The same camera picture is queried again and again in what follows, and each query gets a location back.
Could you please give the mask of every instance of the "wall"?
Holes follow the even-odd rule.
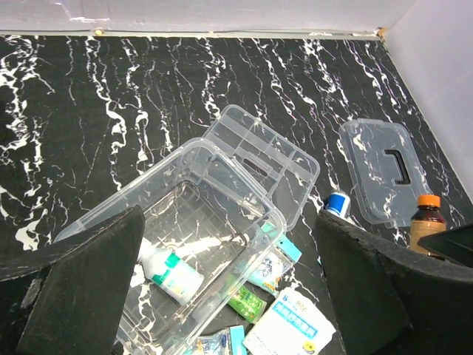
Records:
[[[0,30],[374,31],[415,0],[2,0]]]
[[[392,59],[473,199],[473,1],[417,0],[386,34]]]

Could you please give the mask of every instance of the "table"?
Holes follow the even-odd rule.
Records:
[[[472,222],[470,200],[380,41],[3,36],[0,46],[0,262],[51,243],[201,136],[227,104],[259,116],[320,163],[287,234],[303,255],[283,286],[311,298],[335,325],[311,236],[331,189],[350,193],[354,224],[402,246],[409,239],[407,229],[372,226],[361,216],[338,137],[345,121],[404,125],[449,227]],[[208,332],[235,324],[248,328],[224,308]],[[338,331],[322,354],[344,354]]]

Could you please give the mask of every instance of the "black handle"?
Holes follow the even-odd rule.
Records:
[[[409,174],[407,173],[406,164],[404,163],[404,159],[402,158],[401,152],[396,149],[385,149],[384,152],[387,155],[394,155],[396,159],[396,163],[398,164],[399,172],[401,173],[400,180],[394,180],[397,185],[409,185],[411,183],[411,179]]]

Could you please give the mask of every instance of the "amber glass bottle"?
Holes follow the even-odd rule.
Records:
[[[421,195],[418,198],[417,212],[411,218],[411,249],[422,254],[436,256],[418,245],[419,239],[426,235],[446,230],[446,221],[440,213],[440,197]]]

